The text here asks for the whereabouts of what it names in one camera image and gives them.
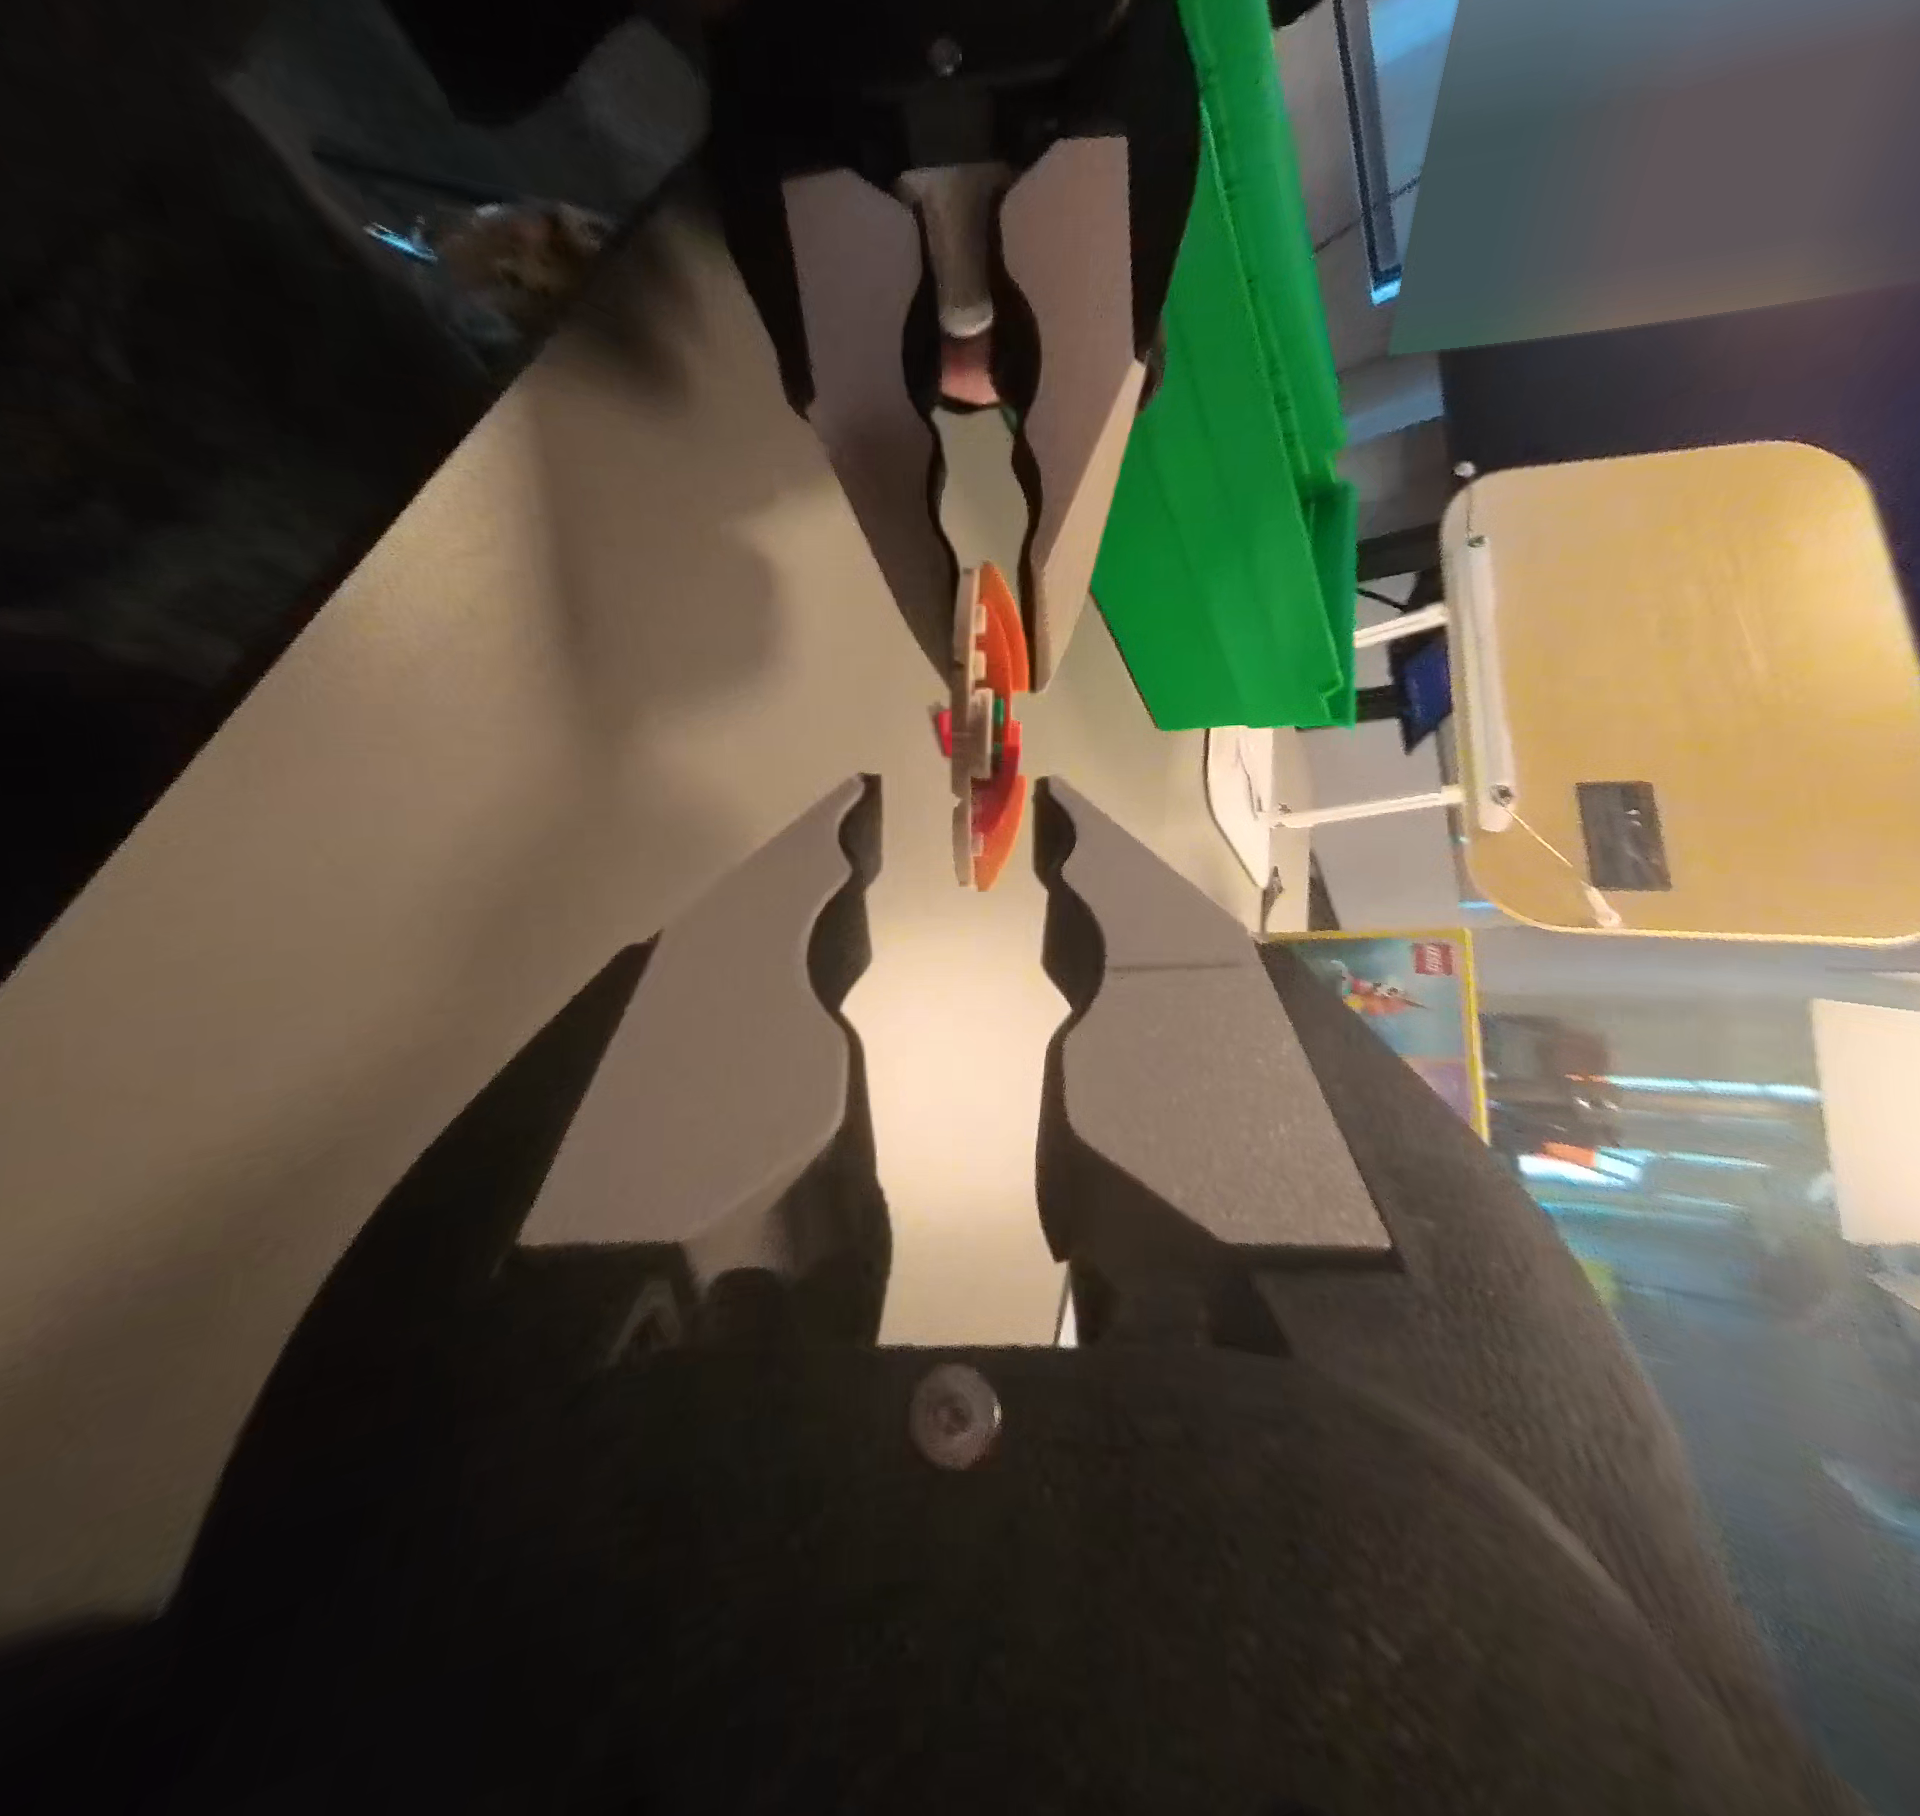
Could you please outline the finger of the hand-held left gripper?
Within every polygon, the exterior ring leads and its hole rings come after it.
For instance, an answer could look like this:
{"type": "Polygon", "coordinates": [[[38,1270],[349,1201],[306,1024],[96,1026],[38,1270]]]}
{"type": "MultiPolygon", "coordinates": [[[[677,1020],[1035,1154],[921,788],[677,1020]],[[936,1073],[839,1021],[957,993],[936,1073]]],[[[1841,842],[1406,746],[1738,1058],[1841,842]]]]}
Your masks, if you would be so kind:
{"type": "Polygon", "coordinates": [[[931,672],[949,672],[957,565],[939,520],[942,474],[910,359],[934,349],[924,239],[897,196],[856,172],[779,186],[822,444],[898,620],[931,672]]]}
{"type": "Polygon", "coordinates": [[[1027,332],[1005,382],[1029,504],[1021,550],[1030,680],[1049,685],[1091,592],[1091,574],[1139,409],[1131,161],[1125,141],[1057,141],[1000,203],[1000,266],[1027,332]]]}

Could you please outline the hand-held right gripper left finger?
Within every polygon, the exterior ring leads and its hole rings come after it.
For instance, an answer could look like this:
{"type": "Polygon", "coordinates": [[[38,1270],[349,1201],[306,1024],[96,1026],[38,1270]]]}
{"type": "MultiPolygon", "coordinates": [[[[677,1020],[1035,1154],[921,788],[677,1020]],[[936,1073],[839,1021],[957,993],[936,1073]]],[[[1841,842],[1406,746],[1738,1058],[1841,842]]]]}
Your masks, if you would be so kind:
{"type": "Polygon", "coordinates": [[[861,1045],[881,783],[839,783],[674,916],[519,1235],[671,1250],[696,1280],[884,1279],[861,1045]]]}

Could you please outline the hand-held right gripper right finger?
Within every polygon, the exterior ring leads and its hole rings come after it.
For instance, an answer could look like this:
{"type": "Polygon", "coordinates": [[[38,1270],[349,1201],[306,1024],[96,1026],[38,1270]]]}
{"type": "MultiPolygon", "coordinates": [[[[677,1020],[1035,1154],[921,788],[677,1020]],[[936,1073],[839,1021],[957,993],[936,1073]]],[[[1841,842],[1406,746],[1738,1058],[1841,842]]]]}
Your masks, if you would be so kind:
{"type": "Polygon", "coordinates": [[[1257,939],[1057,777],[1035,788],[1038,1208],[1073,1340],[1277,1340],[1267,1284],[1388,1275],[1391,1232],[1257,939]]]}

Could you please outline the round multicolour lego build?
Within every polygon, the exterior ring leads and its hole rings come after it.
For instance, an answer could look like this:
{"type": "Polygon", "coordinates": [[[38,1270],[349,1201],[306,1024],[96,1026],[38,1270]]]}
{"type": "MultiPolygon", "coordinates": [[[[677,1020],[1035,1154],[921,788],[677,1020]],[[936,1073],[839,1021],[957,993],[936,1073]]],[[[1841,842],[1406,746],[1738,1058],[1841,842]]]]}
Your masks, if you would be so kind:
{"type": "Polygon", "coordinates": [[[1019,702],[1030,690],[1021,605],[987,562],[959,578],[936,711],[951,786],[951,863],[970,892],[993,892],[1021,837],[1027,804],[1019,702]]]}

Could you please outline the lego set box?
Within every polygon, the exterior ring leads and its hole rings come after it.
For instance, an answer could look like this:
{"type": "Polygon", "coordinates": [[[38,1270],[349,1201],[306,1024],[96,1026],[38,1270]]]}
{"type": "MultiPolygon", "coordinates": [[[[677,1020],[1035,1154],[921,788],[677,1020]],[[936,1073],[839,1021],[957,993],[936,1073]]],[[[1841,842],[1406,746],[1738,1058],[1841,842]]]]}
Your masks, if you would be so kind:
{"type": "Polygon", "coordinates": [[[1463,928],[1266,939],[1321,978],[1482,1140],[1490,1137],[1472,938],[1463,928]]]}

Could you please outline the green divided plastic bin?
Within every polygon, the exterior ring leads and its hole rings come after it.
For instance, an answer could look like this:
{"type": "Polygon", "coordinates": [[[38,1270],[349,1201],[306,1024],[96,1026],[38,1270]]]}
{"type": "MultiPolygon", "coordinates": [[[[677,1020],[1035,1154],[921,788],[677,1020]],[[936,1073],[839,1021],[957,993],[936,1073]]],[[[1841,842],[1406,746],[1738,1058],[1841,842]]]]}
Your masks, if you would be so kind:
{"type": "Polygon", "coordinates": [[[1179,0],[1199,169],[1091,598],[1164,730],[1355,723],[1358,494],[1267,0],[1179,0]]]}

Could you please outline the wooden board on white stand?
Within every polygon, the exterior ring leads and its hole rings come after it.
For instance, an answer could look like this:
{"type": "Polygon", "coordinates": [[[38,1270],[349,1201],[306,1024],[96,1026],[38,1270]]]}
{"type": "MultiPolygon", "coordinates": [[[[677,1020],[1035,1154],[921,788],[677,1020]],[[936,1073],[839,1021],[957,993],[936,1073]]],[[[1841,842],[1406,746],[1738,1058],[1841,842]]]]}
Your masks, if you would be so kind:
{"type": "Polygon", "coordinates": [[[1917,934],[1915,639],[1866,478],[1799,441],[1467,478],[1440,598],[1358,648],[1446,648],[1454,768],[1246,828],[1455,819],[1497,914],[1557,936],[1903,948],[1917,934]]]}

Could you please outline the person's black top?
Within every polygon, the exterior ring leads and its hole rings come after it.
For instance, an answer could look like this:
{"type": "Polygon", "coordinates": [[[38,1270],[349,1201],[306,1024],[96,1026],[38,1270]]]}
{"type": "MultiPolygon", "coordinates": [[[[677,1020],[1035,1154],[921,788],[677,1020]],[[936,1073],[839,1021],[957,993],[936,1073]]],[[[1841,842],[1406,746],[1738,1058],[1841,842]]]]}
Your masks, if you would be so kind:
{"type": "Polygon", "coordinates": [[[4,0],[4,974],[696,146],[712,0],[4,0]]]}

